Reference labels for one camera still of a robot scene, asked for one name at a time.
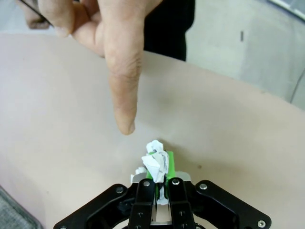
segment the table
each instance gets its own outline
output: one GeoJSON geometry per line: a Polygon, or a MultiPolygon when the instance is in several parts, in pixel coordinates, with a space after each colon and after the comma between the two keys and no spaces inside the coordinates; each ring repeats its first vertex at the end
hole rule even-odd
{"type": "Polygon", "coordinates": [[[195,184],[208,179],[303,228],[305,115],[243,82],[145,53],[136,131],[113,117],[105,61],[74,40],[0,35],[0,185],[45,228],[115,183],[154,139],[195,184]]]}

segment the gray floor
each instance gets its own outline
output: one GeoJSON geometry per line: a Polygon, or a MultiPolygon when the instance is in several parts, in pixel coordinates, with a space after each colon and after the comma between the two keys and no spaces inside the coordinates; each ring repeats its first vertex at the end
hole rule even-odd
{"type": "MultiPolygon", "coordinates": [[[[14,0],[0,0],[0,31],[54,34],[28,30],[14,0]]],[[[266,0],[197,0],[187,44],[188,62],[286,101],[305,69],[305,23],[266,0]]],[[[293,104],[305,109],[305,79],[293,104]]]]}

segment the gray fabric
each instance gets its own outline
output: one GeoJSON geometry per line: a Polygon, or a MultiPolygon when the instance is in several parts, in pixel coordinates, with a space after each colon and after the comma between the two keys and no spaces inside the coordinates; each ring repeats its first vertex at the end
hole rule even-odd
{"type": "Polygon", "coordinates": [[[0,187],[0,229],[42,229],[42,226],[0,187]]]}

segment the hand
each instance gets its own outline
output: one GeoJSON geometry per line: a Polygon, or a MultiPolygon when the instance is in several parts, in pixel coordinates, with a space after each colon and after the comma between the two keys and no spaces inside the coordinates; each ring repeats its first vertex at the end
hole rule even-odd
{"type": "Polygon", "coordinates": [[[142,69],[144,20],[162,0],[39,0],[39,8],[61,36],[105,57],[114,114],[120,131],[135,130],[142,69]]]}

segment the table surface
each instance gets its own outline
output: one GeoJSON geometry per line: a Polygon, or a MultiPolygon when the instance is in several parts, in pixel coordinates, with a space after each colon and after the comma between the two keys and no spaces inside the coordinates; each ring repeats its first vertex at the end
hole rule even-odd
{"type": "MultiPolygon", "coordinates": [[[[243,82],[146,53],[136,131],[113,117],[105,61],[74,40],[0,34],[0,185],[47,229],[115,183],[154,139],[208,179],[304,227],[305,115],[243,82]]],[[[198,222],[209,226],[202,220],[198,222]]]]}

